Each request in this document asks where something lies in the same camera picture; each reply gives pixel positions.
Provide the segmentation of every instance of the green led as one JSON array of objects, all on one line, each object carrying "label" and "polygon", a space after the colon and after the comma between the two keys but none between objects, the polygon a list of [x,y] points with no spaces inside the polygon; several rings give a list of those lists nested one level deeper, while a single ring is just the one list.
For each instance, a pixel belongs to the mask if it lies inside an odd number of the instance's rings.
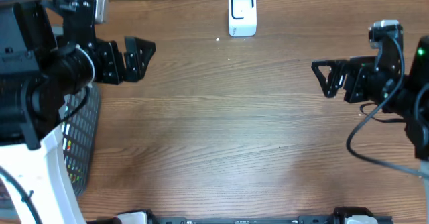
[{"label": "green led", "polygon": [[418,54],[419,56],[423,56],[423,54],[424,54],[424,50],[423,50],[423,49],[421,49],[421,48],[418,48],[418,50],[417,50],[417,54]]}]

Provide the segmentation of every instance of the cable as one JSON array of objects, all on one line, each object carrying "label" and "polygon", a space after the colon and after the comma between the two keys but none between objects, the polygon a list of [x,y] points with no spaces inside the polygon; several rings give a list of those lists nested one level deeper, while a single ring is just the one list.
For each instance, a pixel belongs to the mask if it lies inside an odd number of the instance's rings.
[{"label": "cable", "polygon": [[399,88],[402,85],[402,82],[404,81],[404,70],[405,70],[405,62],[404,62],[404,55],[402,54],[402,50],[401,47],[399,45],[399,43],[397,42],[397,40],[391,36],[389,36],[390,39],[395,43],[396,48],[397,48],[397,52],[399,54],[400,57],[400,63],[401,63],[401,76],[400,79],[398,80],[395,88],[392,90],[392,92],[390,92],[389,96],[387,96],[384,101],[382,103],[380,103],[380,105],[378,105],[374,110],[372,110],[372,112],[370,112],[368,114],[368,116],[366,116],[366,118],[364,118],[364,120],[362,120],[362,122],[360,122],[350,133],[349,137],[347,138],[347,142],[346,142],[346,147],[347,150],[350,152],[350,154],[352,154],[354,157],[359,158],[361,160],[373,163],[373,164],[378,164],[380,166],[384,166],[384,167],[388,167],[388,168],[392,168],[394,170],[399,170],[408,174],[412,174],[412,175],[416,175],[416,176],[422,176],[423,178],[427,178],[429,179],[429,174],[424,174],[421,173],[418,170],[414,170],[405,166],[401,166],[398,164],[394,164],[391,162],[386,162],[383,160],[378,160],[375,158],[371,158],[371,157],[367,157],[364,156],[363,154],[358,154],[352,147],[351,147],[351,140],[353,139],[353,137],[356,135],[356,133],[371,119],[374,117],[374,115],[381,109],[384,107],[384,105],[386,105],[390,99],[396,94],[396,92],[399,90]]},{"label": "cable", "polygon": [[426,83],[421,89],[420,91],[418,91],[417,97],[416,97],[416,101],[414,102],[414,109],[413,109],[413,113],[414,113],[414,119],[417,121],[418,120],[418,105],[420,104],[420,99],[422,98],[423,94],[429,89],[429,83]]},{"label": "cable", "polygon": [[60,123],[65,122],[67,120],[69,120],[70,118],[72,118],[76,113],[79,112],[79,110],[81,108],[83,108],[86,104],[86,102],[88,101],[89,95],[91,93],[91,89],[88,86],[85,86],[85,97],[82,99],[82,101],[79,103],[78,107],[74,109],[74,111],[72,113],[70,113],[67,116],[64,116],[63,119],[60,120]]},{"label": "cable", "polygon": [[16,179],[14,179],[14,177],[12,177],[12,175],[10,175],[1,166],[0,166],[0,175],[2,175],[6,179],[6,181],[11,183],[13,185],[13,187],[15,187],[17,192],[21,195],[22,202],[25,202],[27,204],[28,209],[29,209],[30,213],[32,214],[36,224],[41,224],[42,220],[40,219],[39,213],[37,212],[36,208],[34,207],[34,205],[32,203],[32,200],[31,200],[31,195],[33,194],[33,191],[30,191],[30,195],[28,195],[26,193],[26,191],[22,188],[22,186],[18,183],[18,181],[16,181]]},{"label": "cable", "polygon": [[[368,114],[366,112],[364,112],[363,108],[366,106],[370,106],[370,105],[376,105],[375,103],[365,103],[362,104],[359,109],[361,110],[361,113],[368,116]],[[405,120],[400,119],[400,118],[395,118],[395,119],[386,119],[386,120],[382,120],[382,119],[378,119],[376,117],[372,117],[372,119],[380,122],[380,123],[405,123]]]}]

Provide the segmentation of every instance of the black cable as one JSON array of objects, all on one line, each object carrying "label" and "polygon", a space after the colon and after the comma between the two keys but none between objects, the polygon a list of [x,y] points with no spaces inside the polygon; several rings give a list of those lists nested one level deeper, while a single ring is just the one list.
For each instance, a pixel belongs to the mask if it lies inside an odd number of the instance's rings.
[{"label": "black cable", "polygon": [[423,94],[429,89],[429,83],[426,83],[421,89],[420,91],[418,91],[417,97],[416,97],[416,101],[414,101],[414,109],[413,109],[413,113],[414,113],[414,119],[416,121],[418,121],[418,105],[420,104],[420,99],[422,98]]},{"label": "black cable", "polygon": [[63,119],[60,120],[60,123],[65,122],[67,120],[69,120],[70,118],[72,118],[76,113],[79,112],[79,110],[81,108],[83,108],[86,104],[86,102],[88,101],[89,95],[91,93],[91,89],[88,86],[85,86],[85,97],[82,99],[82,101],[79,103],[78,107],[69,115],[64,116]]},{"label": "black cable", "polygon": [[350,133],[349,137],[347,138],[347,142],[346,142],[346,147],[347,150],[350,152],[350,154],[352,154],[354,157],[359,158],[361,160],[364,161],[368,161],[370,163],[373,164],[378,164],[380,166],[384,166],[384,167],[388,167],[388,168],[392,168],[394,170],[399,170],[408,174],[412,174],[412,175],[416,175],[416,176],[422,176],[423,178],[427,178],[429,179],[429,175],[428,174],[424,174],[418,170],[414,170],[405,166],[401,166],[398,164],[394,164],[391,162],[386,162],[383,160],[378,160],[375,158],[371,158],[371,157],[367,157],[364,156],[363,154],[358,154],[352,147],[351,147],[351,140],[353,139],[353,137],[355,136],[355,134],[372,118],[374,117],[374,115],[381,109],[384,107],[384,105],[386,105],[390,99],[396,94],[396,92],[399,90],[399,88],[402,86],[402,82],[404,80],[404,70],[405,70],[405,62],[404,62],[404,55],[402,54],[402,50],[401,47],[399,45],[399,43],[397,42],[397,40],[393,37],[390,36],[390,39],[395,43],[396,48],[397,48],[397,52],[400,56],[400,63],[401,63],[401,76],[400,79],[398,80],[395,88],[392,90],[392,92],[390,92],[389,96],[387,96],[384,101],[382,103],[380,103],[380,105],[378,105],[374,110],[372,110],[372,112],[370,112],[368,114],[368,116],[366,116],[366,118],[364,120],[362,120],[362,122],[360,122],[355,128],[354,130],[352,130],[352,132]]},{"label": "black cable", "polygon": [[14,179],[14,177],[12,177],[12,175],[10,175],[1,166],[0,166],[0,175],[2,175],[6,179],[6,181],[11,183],[13,185],[13,187],[15,187],[17,192],[21,195],[22,202],[25,202],[27,204],[28,209],[34,218],[34,222],[36,222],[36,224],[41,224],[42,220],[40,219],[39,213],[37,212],[36,208],[33,205],[32,200],[31,200],[31,195],[33,194],[33,191],[30,191],[30,195],[28,195],[26,193],[26,191],[22,188],[22,186],[18,183],[18,181],[16,181],[16,179]]},{"label": "black cable", "polygon": [[[370,105],[376,105],[375,103],[365,103],[362,104],[359,109],[361,110],[361,113],[368,116],[368,113],[364,112],[363,108],[366,106],[370,106]],[[395,119],[386,119],[386,120],[382,120],[382,119],[378,119],[376,117],[372,117],[372,119],[380,122],[380,123],[405,123],[405,120],[400,119],[400,118],[395,118]]]}]

